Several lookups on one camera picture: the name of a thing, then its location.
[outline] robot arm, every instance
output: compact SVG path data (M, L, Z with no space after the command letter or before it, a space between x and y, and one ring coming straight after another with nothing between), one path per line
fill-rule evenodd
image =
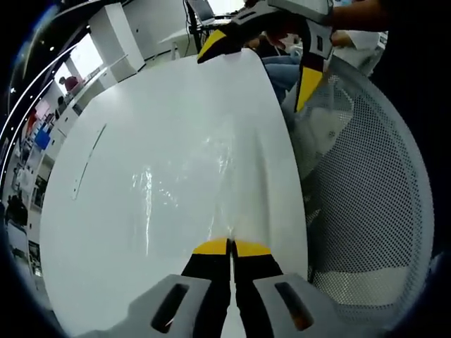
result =
M335 302L299 275L284 275L269 248L220 238L198 246L181 275L135 299L122 322L78 338L222 337L230 257L247 337L381 337L378 328L343 322Z
M297 33L304 53L299 65L297 100L298 112L323 78L325 62L332 54L332 28L322 25L332 10L330 0L267 0L257 2L237 15L229 24L211 34L200 51L197 62L203 63L221 54L241 50L243 44L260 32L282 27L287 21L297 23Z

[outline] white table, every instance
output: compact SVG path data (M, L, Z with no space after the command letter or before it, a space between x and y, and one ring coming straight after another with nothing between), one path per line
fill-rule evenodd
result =
M222 236L261 242L285 273L307 277L297 166L258 56L182 58L91 100L42 212L44 281L68 334L115 325ZM242 335L234 296L228 313L224 331Z

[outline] red object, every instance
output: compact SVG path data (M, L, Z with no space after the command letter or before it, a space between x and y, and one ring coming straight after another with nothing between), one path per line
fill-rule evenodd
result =
M27 123L27 134L30 134L32 129L33 129L33 125L36 122L37 118L36 118L36 109L32 109L31 110L31 114L30 117L28 118L28 123Z
M75 88L75 86L78 85L78 80L75 76L70 76L66 79L64 82L64 87L66 87L66 90L70 92L72 89Z

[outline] blue object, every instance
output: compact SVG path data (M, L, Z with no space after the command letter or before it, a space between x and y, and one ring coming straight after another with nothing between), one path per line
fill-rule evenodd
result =
M50 142L50 136L44 131L44 127L41 127L39 132L37 132L37 135L35 137L35 144L41 148L42 150L45 150Z

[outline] white mesh chair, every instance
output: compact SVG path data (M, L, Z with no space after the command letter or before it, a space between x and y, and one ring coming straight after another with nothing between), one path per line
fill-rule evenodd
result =
M433 240L426 169L404 121L359 71L333 57L293 113L283 103L302 180L309 281L351 323L393 328L424 285Z

